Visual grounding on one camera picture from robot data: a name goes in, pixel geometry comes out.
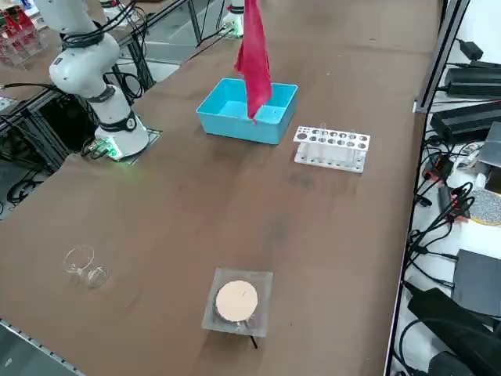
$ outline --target brown table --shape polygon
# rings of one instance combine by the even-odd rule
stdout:
[[[411,113],[435,0],[266,0],[272,79],[299,85],[278,146],[208,136],[220,41],[137,102],[163,131],[134,166],[71,156],[0,226],[0,316],[89,375],[377,375],[423,122]],[[371,135],[363,175],[295,164],[299,125]],[[94,291],[62,260],[90,244]],[[216,267],[274,272],[268,337],[201,329]]]

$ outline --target clear plastic container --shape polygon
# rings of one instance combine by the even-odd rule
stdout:
[[[0,37],[0,64],[7,67],[18,67],[26,70],[25,63],[47,47],[45,33],[34,27],[8,36],[6,28],[2,28]]]
[[[108,279],[108,269],[96,261],[94,248],[79,245],[71,249],[63,261],[63,267],[69,274],[76,274],[89,287],[102,286]]]

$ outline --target cork disc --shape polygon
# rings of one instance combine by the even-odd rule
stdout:
[[[258,293],[250,283],[234,280],[221,287],[215,304],[223,319],[233,323],[245,321],[258,306]]]

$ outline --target electronic equipment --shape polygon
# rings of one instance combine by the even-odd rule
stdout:
[[[494,121],[501,121],[501,101],[435,112],[430,124],[446,143],[469,143],[484,141]]]
[[[451,68],[445,76],[445,92],[451,97],[501,99],[501,70]]]
[[[499,69],[501,68],[501,64],[496,64],[496,63],[488,63],[486,61],[477,61],[474,60],[470,63],[469,67],[472,68],[495,68]]]
[[[432,154],[423,169],[425,180],[446,182],[451,175],[453,162],[446,155]]]
[[[501,340],[472,312],[438,288],[422,291],[403,282],[412,293],[409,310],[439,337],[476,376],[501,375]]]
[[[457,202],[456,192],[453,188],[443,185],[438,188],[438,207],[443,212],[452,202],[452,210],[447,219],[457,221],[467,221],[470,218],[470,211],[466,201]]]
[[[501,167],[501,123],[492,123],[478,160],[487,165]]]
[[[501,316],[501,260],[460,249],[452,299],[464,308]]]
[[[450,352],[442,351],[430,360],[428,376],[475,376]]]
[[[461,52],[469,59],[469,60],[480,60],[484,52],[478,47],[475,42],[465,42],[461,39],[457,39],[460,43]]]

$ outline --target black power supply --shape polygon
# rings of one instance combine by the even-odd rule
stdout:
[[[445,76],[448,96],[501,99],[501,70],[498,68],[451,68]]]
[[[471,312],[438,288],[422,291],[403,282],[413,297],[409,310],[477,376],[501,376],[501,340]]]
[[[461,52],[470,60],[480,60],[484,52],[475,44],[475,42],[465,42],[458,39]]]
[[[494,121],[501,121],[501,101],[435,112],[431,127],[447,143],[469,143],[484,141]]]

